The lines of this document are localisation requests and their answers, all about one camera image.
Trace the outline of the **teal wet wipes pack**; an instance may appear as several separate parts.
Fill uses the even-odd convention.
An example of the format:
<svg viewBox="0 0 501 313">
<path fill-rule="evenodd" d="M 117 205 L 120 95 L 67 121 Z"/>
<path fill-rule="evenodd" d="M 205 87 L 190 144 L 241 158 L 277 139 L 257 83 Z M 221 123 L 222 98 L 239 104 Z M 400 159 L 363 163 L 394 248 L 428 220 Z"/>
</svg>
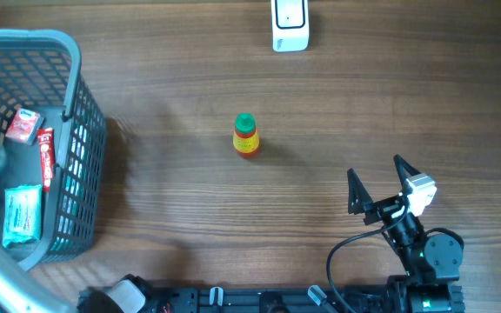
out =
<svg viewBox="0 0 501 313">
<path fill-rule="evenodd" d="M 39 240 L 42 235 L 43 186 L 22 185 L 4 191 L 2 245 Z"/>
</svg>

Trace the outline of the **red tissue packet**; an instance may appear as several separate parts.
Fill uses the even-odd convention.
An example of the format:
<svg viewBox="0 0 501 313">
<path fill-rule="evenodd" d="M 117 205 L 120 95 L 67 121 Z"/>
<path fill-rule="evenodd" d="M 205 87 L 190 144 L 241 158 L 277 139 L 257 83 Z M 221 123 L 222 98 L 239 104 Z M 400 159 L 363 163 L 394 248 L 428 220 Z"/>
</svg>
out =
<svg viewBox="0 0 501 313">
<path fill-rule="evenodd" d="M 31 145 L 43 120 L 44 117 L 40 113 L 20 108 L 13 117 L 5 137 L 18 143 Z"/>
</svg>

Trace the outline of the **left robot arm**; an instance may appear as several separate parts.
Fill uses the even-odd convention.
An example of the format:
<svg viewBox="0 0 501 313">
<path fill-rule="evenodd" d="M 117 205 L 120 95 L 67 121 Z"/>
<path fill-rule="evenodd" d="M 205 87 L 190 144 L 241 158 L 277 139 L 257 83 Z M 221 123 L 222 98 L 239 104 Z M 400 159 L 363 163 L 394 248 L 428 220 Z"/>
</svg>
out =
<svg viewBox="0 0 501 313">
<path fill-rule="evenodd" d="M 139 312 L 146 297 L 131 281 L 93 291 L 80 305 L 54 295 L 0 247 L 0 310 L 5 312 Z"/>
</svg>

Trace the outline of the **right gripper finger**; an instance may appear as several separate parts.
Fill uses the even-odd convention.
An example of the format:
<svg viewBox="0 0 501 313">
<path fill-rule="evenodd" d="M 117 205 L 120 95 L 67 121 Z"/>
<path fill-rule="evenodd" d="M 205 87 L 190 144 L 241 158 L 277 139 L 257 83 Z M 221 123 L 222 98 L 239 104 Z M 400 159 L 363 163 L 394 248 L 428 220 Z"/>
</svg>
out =
<svg viewBox="0 0 501 313">
<path fill-rule="evenodd" d="M 413 178 L 420 174 L 420 171 L 406 162 L 399 154 L 393 157 L 396 166 L 399 182 L 402 186 L 402 191 L 413 191 L 413 187 L 408 182 L 409 178 Z"/>
<path fill-rule="evenodd" d="M 349 187 L 348 213 L 364 214 L 372 209 L 373 201 L 354 169 L 347 170 Z"/>
</svg>

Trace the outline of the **red Nescafe stick sachet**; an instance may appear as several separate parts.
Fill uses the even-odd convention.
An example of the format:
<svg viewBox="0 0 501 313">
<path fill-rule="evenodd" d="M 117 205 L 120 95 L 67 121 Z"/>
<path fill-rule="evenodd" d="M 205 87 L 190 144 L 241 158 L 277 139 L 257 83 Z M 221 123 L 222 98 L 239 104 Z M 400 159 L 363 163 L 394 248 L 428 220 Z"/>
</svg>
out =
<svg viewBox="0 0 501 313">
<path fill-rule="evenodd" d="M 40 153 L 41 170 L 43 177 L 43 191 L 50 191 L 51 180 L 54 177 L 55 164 L 54 129 L 46 128 L 37 131 L 37 141 Z"/>
</svg>

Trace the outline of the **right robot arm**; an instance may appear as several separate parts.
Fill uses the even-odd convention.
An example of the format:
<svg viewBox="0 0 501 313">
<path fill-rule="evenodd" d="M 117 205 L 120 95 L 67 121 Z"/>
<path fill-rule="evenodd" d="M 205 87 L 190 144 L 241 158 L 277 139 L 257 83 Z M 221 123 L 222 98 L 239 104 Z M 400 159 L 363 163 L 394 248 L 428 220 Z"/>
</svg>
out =
<svg viewBox="0 0 501 313">
<path fill-rule="evenodd" d="M 348 286 L 340 296 L 356 312 L 464 312 L 455 284 L 463 262 L 464 240 L 445 229 L 426 230 L 420 216 L 437 193 L 434 179 L 401 156 L 393 157 L 401 190 L 374 201 L 353 169 L 347 171 L 348 212 L 363 214 L 366 225 L 381 223 L 382 236 L 405 273 L 382 285 Z"/>
</svg>

